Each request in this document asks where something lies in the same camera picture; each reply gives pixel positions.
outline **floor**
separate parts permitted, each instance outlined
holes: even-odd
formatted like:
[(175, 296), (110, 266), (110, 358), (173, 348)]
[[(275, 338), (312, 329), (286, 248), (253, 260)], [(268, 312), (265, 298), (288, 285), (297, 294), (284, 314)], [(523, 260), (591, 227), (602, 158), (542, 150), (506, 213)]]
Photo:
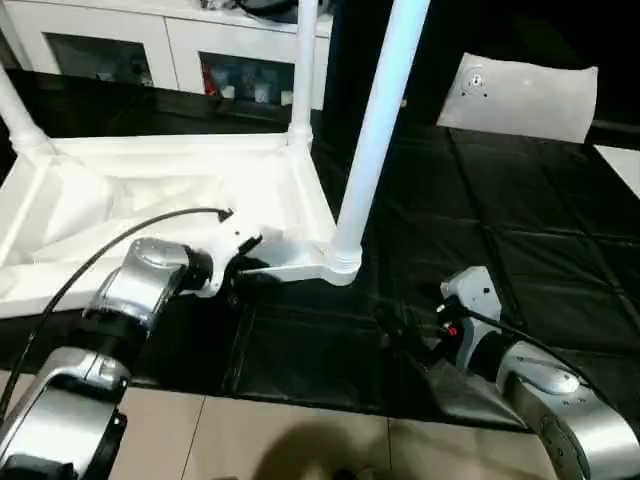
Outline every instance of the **floor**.
[(344, 467), (363, 478), (556, 478), (527, 434), (139, 388), (121, 411), (129, 425), (110, 480), (319, 480)]

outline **black mat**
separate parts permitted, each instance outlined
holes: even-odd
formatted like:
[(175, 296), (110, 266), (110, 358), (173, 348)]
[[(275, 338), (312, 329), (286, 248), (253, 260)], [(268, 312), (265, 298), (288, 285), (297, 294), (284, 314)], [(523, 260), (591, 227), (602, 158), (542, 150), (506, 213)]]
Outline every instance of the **black mat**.
[[(12, 76), (52, 136), (284, 131), (286, 112), (203, 96), (29, 73)], [(313, 158), (337, 213), (349, 139), (318, 128)], [(2, 171), (13, 155), (6, 134)], [(382, 341), (376, 317), (435, 335), (440, 281), (487, 265), (506, 315), (602, 383), (640, 432), (640, 202), (589, 146), (400, 125), (349, 287), (265, 285), (180, 299), (138, 384), (397, 417), (521, 428), (446, 364), (430, 383)], [(29, 369), (78, 312), (56, 314)], [(34, 318), (0, 321), (0, 364)]]

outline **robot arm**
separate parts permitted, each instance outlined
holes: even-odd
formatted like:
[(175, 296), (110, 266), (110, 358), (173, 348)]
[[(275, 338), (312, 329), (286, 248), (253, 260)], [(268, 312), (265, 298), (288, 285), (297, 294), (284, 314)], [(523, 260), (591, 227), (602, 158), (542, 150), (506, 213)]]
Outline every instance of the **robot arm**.
[[(500, 321), (500, 301), (485, 267), (465, 270), (445, 281), (441, 291), (445, 305), (459, 302)], [(495, 382), (541, 438), (558, 478), (614, 479), (640, 473), (640, 445), (631, 427), (568, 365), (475, 318), (463, 317), (456, 326), (462, 336), (452, 358), (456, 367)]]
[(167, 301), (215, 295), (229, 262), (260, 240), (234, 214), (207, 251), (134, 241), (0, 428), (0, 478), (106, 479), (126, 427), (118, 404)]

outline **black cable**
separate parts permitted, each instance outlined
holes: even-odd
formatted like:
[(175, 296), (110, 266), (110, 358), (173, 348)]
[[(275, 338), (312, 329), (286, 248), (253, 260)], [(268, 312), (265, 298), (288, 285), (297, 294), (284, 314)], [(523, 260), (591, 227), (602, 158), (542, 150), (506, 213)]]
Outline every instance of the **black cable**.
[(464, 307), (462, 305), (456, 305), (454, 308), (460, 310), (460, 315), (461, 316), (473, 317), (476, 320), (479, 320), (479, 321), (481, 321), (483, 323), (486, 323), (487, 325), (490, 325), (492, 327), (495, 327), (495, 328), (498, 328), (498, 329), (503, 330), (505, 332), (508, 332), (511, 335), (513, 335), (514, 337), (517, 337), (517, 338), (519, 338), (519, 339), (521, 339), (521, 340), (523, 340), (523, 341), (525, 341), (527, 343), (530, 343), (531, 345), (539, 348), (543, 352), (548, 353), (549, 355), (551, 355), (553, 358), (555, 358), (559, 362), (564, 363), (565, 365), (567, 365), (567, 367), (569, 367), (570, 370), (573, 371), (573, 373), (577, 374), (579, 377), (582, 377), (582, 379), (586, 383), (585, 386), (587, 386), (591, 390), (593, 390), (597, 396), (599, 396), (605, 403), (607, 403), (611, 408), (613, 408), (615, 410), (614, 403), (611, 401), (611, 399), (609, 399), (608, 396), (602, 391), (602, 389), (600, 389), (597, 386), (597, 384), (593, 381), (591, 376), (588, 373), (586, 373), (585, 370), (582, 367), (579, 367), (574, 362), (568, 361), (566, 358), (562, 358), (551, 347), (549, 347), (546, 343), (538, 340), (537, 338), (532, 337), (528, 333), (525, 333), (525, 332), (523, 332), (522, 330), (520, 330), (520, 329), (518, 329), (516, 327), (512, 327), (511, 325), (507, 325), (504, 322), (498, 322), (498, 321), (494, 320), (493, 318), (487, 317), (486, 315), (483, 315), (481, 313), (475, 312), (473, 310), (469, 310), (468, 308), (466, 308), (466, 307)]
[(80, 268), (78, 268), (78, 270), (76, 270), (74, 274), (71, 275), (69, 280), (67, 280), (65, 284), (62, 285), (60, 290), (58, 290), (56, 294), (53, 297), (51, 297), (51, 300), (49, 300), (49, 303), (47, 303), (47, 306), (42, 311), (40, 322), (31, 330), (31, 333), (29, 334), (29, 338), (27, 339), (27, 342), (24, 346), (24, 349), (22, 350), (22, 353), (20, 354), (20, 357), (18, 357), (18, 359), (13, 364), (13, 368), (11, 369), (11, 374), (9, 375), (9, 380), (7, 380), (4, 390), (2, 391), (2, 397), (0, 397), (0, 425), (2, 424), (2, 422), (4, 422), (4, 418), (7, 413), (7, 409), (9, 407), (9, 402), (11, 401), (11, 396), (13, 395), (13, 390), (16, 387), (16, 383), (18, 383), (18, 378), (20, 377), (20, 371), (24, 366), (25, 359), (27, 358), (27, 355), (29, 354), (29, 351), (31, 350), (33, 343), (35, 342), (36, 338), (38, 338), (38, 335), (40, 335), (40, 333), (42, 332), (42, 329), (47, 323), (47, 320), (49, 320), (49, 317), (53, 313), (53, 310), (56, 308), (56, 306), (58, 305), (62, 297), (64, 297), (65, 293), (67, 293), (67, 291), (73, 286), (73, 284), (76, 281), (78, 281), (78, 279), (89, 268), (91, 268), (91, 266), (94, 263), (96, 263), (96, 261), (98, 261), (100, 257), (102, 257), (102, 255), (104, 255), (109, 249), (111, 249), (112, 247), (120, 243), (125, 238), (133, 235), (134, 233), (142, 230), (143, 228), (148, 227), (149, 225), (153, 225), (154, 223), (161, 222), (168, 218), (178, 217), (182, 215), (191, 215), (194, 213), (216, 213), (218, 214), (218, 219), (222, 222), (226, 218), (228, 218), (232, 212), (227, 210), (221, 210), (219, 208), (213, 208), (213, 207), (198, 207), (198, 208), (187, 208), (184, 210), (176, 210), (174, 212), (164, 213), (162, 215), (158, 215), (157, 217), (150, 218), (148, 220), (145, 220), (144, 222), (141, 222), (129, 228), (128, 230), (124, 231), (123, 233), (115, 237), (113, 240), (111, 240), (109, 243), (103, 246), (100, 250), (94, 253), (91, 256), (91, 258), (89, 258), (89, 260), (83, 263), (80, 266)]

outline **cabinet door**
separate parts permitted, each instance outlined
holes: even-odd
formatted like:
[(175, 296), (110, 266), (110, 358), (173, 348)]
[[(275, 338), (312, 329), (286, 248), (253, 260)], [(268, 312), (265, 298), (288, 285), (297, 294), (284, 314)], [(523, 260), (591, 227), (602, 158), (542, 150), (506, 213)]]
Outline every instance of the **cabinet door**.
[[(279, 105), (293, 88), (295, 33), (178, 19), (167, 19), (167, 30), (182, 91), (224, 93), (231, 85), (236, 98)], [(312, 107), (317, 110), (328, 57), (329, 39), (316, 38)]]
[(178, 88), (162, 17), (5, 3), (35, 71)]

